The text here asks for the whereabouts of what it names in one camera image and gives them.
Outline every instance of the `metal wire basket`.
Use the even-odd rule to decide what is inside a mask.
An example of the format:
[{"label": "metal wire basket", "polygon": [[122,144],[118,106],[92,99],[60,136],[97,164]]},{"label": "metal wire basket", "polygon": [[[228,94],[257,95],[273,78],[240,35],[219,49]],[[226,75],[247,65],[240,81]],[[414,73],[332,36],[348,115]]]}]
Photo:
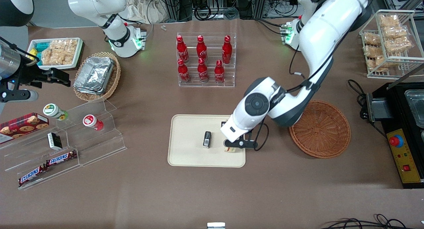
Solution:
[{"label": "metal wire basket", "polygon": [[[365,34],[373,33],[380,36],[383,61],[379,61],[378,65],[367,67],[368,78],[383,78],[397,80],[424,63],[424,52],[419,40],[415,21],[413,19],[414,10],[378,10],[372,18],[370,18],[360,30],[359,35],[362,39],[362,46],[365,48]],[[409,40],[413,47],[406,51],[388,52],[385,42],[390,39],[384,36],[378,17],[381,15],[396,15],[399,23],[406,26],[409,31]],[[372,58],[367,57],[364,53],[365,62],[368,63]],[[412,77],[424,76],[423,71],[418,71]]]}]

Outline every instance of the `foil container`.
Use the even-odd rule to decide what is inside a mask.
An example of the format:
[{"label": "foil container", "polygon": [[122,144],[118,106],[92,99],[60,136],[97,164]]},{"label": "foil container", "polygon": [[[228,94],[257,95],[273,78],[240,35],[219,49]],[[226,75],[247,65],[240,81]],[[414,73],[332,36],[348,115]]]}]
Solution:
[{"label": "foil container", "polygon": [[101,95],[105,93],[113,65],[113,60],[108,57],[88,58],[74,82],[74,88],[88,94]]}]

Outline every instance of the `blue package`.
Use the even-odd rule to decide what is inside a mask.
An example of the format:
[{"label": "blue package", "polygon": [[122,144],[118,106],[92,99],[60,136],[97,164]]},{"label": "blue package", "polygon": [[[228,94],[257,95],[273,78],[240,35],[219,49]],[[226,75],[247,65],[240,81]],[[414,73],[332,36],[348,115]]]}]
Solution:
[{"label": "blue package", "polygon": [[41,52],[37,53],[37,57],[40,59],[40,61],[37,63],[37,65],[42,66],[43,62],[41,61]]},{"label": "blue package", "polygon": [[49,43],[49,42],[37,43],[37,44],[35,45],[35,49],[36,49],[38,52],[42,52],[42,51],[44,51],[45,49],[47,49],[49,46],[50,46],[50,43]]}]

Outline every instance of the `cloth bag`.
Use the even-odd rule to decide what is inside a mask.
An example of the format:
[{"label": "cloth bag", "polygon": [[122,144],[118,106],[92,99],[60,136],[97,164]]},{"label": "cloth bag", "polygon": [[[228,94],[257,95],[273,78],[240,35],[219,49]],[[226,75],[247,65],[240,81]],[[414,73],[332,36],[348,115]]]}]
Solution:
[{"label": "cloth bag", "polygon": [[128,15],[126,19],[147,24],[157,24],[169,19],[165,4],[161,0],[153,0],[151,3],[150,1],[152,0],[127,0]]}]

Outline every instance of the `yellow control panel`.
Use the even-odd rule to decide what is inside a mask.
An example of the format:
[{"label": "yellow control panel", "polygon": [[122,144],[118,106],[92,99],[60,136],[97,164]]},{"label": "yellow control panel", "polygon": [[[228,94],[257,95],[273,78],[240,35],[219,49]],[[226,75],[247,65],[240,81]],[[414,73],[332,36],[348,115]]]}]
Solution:
[{"label": "yellow control panel", "polygon": [[414,159],[402,129],[387,134],[390,149],[392,150],[399,175],[404,184],[421,182]]}]

